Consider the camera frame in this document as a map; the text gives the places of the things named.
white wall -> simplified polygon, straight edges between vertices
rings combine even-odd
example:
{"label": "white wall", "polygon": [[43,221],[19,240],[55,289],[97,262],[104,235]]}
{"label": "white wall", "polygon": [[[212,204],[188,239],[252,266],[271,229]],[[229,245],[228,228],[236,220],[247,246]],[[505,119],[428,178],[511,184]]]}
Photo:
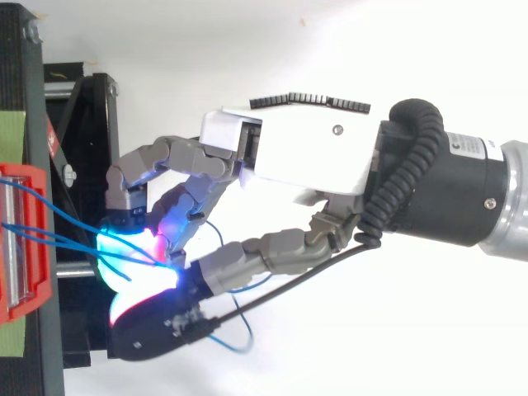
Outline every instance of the white wall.
{"label": "white wall", "polygon": [[[25,1],[42,14],[45,61],[85,60],[120,83],[120,149],[193,136],[204,112],[251,97],[317,92],[384,114],[423,97],[445,127],[526,138],[522,1]],[[172,183],[155,185],[158,196]],[[310,208],[247,201],[236,188],[212,220],[228,240],[305,226]],[[191,242],[216,247],[210,229]],[[283,282],[275,279],[242,300]],[[93,355],[65,372],[68,395],[526,394],[528,264],[384,237],[251,312],[257,343],[237,356],[209,340],[154,361]],[[208,311],[231,309],[229,299]],[[243,343],[233,320],[219,335]]]}

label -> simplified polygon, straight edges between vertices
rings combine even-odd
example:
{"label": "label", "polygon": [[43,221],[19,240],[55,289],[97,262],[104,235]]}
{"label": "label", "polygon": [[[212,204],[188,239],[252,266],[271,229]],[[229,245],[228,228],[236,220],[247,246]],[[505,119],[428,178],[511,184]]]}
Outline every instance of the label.
{"label": "label", "polygon": [[504,161],[501,146],[492,140],[482,140],[465,134],[452,134],[447,132],[449,138],[449,151],[454,155],[476,159],[493,159]]}
{"label": "label", "polygon": [[483,139],[483,141],[484,144],[486,144],[486,152],[488,153],[488,159],[494,159],[495,161],[504,161],[501,146],[499,146],[492,140]]}
{"label": "label", "polygon": [[52,158],[55,157],[55,154],[57,153],[58,148],[59,148],[59,140],[57,139],[55,130],[53,129],[50,119],[48,118],[48,151],[49,151],[49,155]]}

glowing object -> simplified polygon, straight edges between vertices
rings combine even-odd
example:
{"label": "glowing object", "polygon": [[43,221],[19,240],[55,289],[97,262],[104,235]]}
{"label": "glowing object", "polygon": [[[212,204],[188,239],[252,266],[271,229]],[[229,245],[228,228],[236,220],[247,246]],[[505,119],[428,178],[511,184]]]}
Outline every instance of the glowing object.
{"label": "glowing object", "polygon": [[[158,261],[165,262],[167,240],[162,235],[154,237],[148,229],[134,235],[117,235],[142,248]],[[101,234],[97,235],[97,249],[106,252],[115,252],[149,262],[147,257],[131,247]],[[177,285],[178,274],[172,268],[156,266],[154,264],[150,266],[148,264],[126,262],[114,257],[105,257],[105,259],[109,264],[131,279],[131,281],[127,281],[115,272],[109,270],[101,260],[98,261],[98,268],[101,272],[102,279],[111,289],[118,293],[112,301],[110,308],[110,321],[112,325],[124,312],[136,304],[164,290],[173,289]]]}

red clamp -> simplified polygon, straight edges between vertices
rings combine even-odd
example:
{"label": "red clamp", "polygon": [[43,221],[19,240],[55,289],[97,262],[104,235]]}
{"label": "red clamp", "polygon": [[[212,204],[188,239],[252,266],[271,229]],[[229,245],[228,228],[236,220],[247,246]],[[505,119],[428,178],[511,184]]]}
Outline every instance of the red clamp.
{"label": "red clamp", "polygon": [[[0,163],[0,178],[46,196],[46,174],[29,165]],[[0,184],[0,219],[47,229],[44,203],[13,186]],[[44,238],[42,234],[26,233]],[[0,227],[0,324],[39,308],[51,296],[50,247],[16,236]]]}

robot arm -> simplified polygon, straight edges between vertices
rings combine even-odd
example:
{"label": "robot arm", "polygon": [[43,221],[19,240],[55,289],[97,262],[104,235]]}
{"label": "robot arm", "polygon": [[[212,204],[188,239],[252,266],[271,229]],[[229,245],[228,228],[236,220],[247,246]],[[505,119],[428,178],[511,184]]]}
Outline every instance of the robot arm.
{"label": "robot arm", "polygon": [[[396,105],[376,134],[369,110],[313,95],[264,98],[252,101],[251,109],[206,115],[200,141],[160,138],[112,166],[106,193],[110,229],[148,228],[164,235],[167,262],[179,267],[186,242],[235,179],[244,188],[273,184],[303,204],[328,201],[308,232],[287,229],[229,243],[181,269],[177,286],[113,323],[118,357],[148,359],[205,337],[221,321],[204,317],[201,300],[242,287],[265,271],[318,271],[347,247],[354,229],[361,231],[355,236],[361,251],[379,247],[388,230],[465,246],[480,243],[485,252],[528,260],[521,242],[528,229],[528,181],[520,172],[528,163],[528,144],[510,142],[502,153],[493,142],[447,134],[438,110],[418,100]],[[146,183],[168,169],[190,177],[147,214]]]}

